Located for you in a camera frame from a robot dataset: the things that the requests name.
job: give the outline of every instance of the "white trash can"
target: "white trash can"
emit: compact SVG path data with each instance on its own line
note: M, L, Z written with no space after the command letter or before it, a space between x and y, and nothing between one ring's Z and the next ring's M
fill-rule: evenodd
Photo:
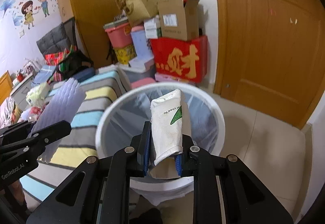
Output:
M225 121L216 101L192 85L161 82L133 89L105 110L95 138L99 158L112 156L129 146L132 137L142 133L144 122L151 120L151 101L177 88L186 97L193 140L211 154L219 155L225 140ZM193 177L160 180L147 174L144 178L131 178L130 188L157 206L193 191Z

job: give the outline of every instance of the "tiled floor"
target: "tiled floor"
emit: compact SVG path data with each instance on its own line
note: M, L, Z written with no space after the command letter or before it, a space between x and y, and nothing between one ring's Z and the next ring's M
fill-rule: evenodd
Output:
M303 174L305 137L271 116L211 94L225 119L220 156L236 154L292 213ZM144 203L141 198L139 206ZM158 206L164 224L192 223L193 194Z

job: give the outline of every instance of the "label on box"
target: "label on box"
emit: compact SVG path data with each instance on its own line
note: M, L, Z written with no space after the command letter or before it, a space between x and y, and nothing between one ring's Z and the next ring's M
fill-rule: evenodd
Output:
M129 35L131 33L131 30L132 30L131 26L130 25L126 25L124 27L124 34L125 35Z
M166 14L162 16L164 19L164 25L170 27L177 27L176 14Z
M144 20L144 28L145 29L152 29L152 28L160 28L160 20L159 20L159 15L157 15L154 18Z
M158 37L159 37L159 35L158 35L158 30L157 29L146 30L146 38L147 39L158 39Z

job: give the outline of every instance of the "screw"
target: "screw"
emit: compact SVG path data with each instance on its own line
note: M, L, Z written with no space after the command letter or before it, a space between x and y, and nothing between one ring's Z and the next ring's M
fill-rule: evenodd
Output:
M87 157L87 163L94 163L94 162L96 162L96 160L97 160L97 158L96 158L96 156L89 156L89 157Z
M199 146L191 146L190 150L193 152L193 153L197 153L199 150L200 150L200 147Z
M133 148L132 146L129 146L129 147L126 147L126 148L124 149L124 151L125 151L127 154L130 154L130 153L134 152L134 148Z
M231 162L237 162L237 156L231 154L228 156L228 160L231 161Z

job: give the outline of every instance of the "cartoon girl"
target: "cartoon girl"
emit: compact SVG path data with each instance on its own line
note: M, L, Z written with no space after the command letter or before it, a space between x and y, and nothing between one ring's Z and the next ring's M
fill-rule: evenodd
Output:
M27 1L22 6L22 14L25 15L25 25L28 25L28 29L30 29L30 24L34 27L33 21L33 1Z

